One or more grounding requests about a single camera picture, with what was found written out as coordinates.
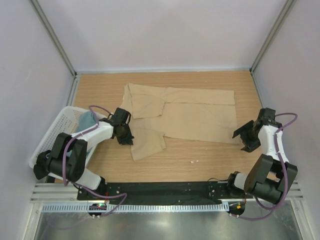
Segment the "beige t shirt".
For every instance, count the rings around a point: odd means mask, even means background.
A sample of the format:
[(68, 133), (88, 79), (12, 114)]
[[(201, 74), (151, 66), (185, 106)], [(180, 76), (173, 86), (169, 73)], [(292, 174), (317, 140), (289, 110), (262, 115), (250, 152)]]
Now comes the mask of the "beige t shirt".
[(121, 108), (131, 113), (131, 155), (138, 161), (166, 149), (164, 138), (238, 144), (232, 90), (152, 87), (128, 83)]

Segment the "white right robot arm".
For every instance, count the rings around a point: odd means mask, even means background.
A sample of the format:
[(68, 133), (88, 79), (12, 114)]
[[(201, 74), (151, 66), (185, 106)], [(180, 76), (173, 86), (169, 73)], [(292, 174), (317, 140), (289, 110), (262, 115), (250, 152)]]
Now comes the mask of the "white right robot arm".
[(225, 192), (231, 198), (249, 194), (257, 199), (278, 205), (288, 193), (297, 174), (285, 154), (282, 135), (288, 124), (276, 121), (276, 111), (260, 109), (257, 119), (251, 120), (233, 132), (240, 137), (244, 152), (251, 153), (261, 147), (262, 154), (248, 174), (238, 171), (229, 175)]

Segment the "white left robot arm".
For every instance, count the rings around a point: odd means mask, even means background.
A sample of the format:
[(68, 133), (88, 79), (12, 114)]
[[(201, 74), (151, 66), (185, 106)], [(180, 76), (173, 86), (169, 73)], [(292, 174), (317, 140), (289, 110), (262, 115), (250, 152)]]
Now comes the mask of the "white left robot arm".
[(87, 189), (93, 199), (101, 200), (106, 194), (106, 180), (87, 169), (87, 154), (99, 143), (116, 138), (119, 145), (133, 145), (129, 123), (131, 113), (116, 108), (107, 117), (98, 117), (89, 106), (85, 115), (93, 119), (93, 125), (73, 134), (62, 132), (57, 135), (51, 150), (38, 156), (44, 175), (54, 174), (62, 178), (65, 185), (72, 183)]

